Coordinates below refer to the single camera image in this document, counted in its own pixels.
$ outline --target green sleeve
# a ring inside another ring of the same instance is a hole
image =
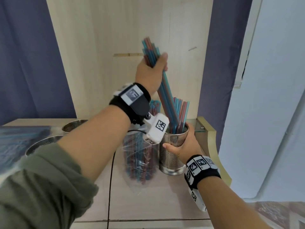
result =
[[[40,146],[0,185],[0,228],[69,228],[97,191],[58,144]]]

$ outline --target clear plastic wrap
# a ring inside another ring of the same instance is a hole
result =
[[[139,125],[133,125],[132,129],[147,131]],[[128,132],[123,140],[124,169],[129,184],[147,184],[159,169],[159,145],[145,142],[143,135],[142,132]]]

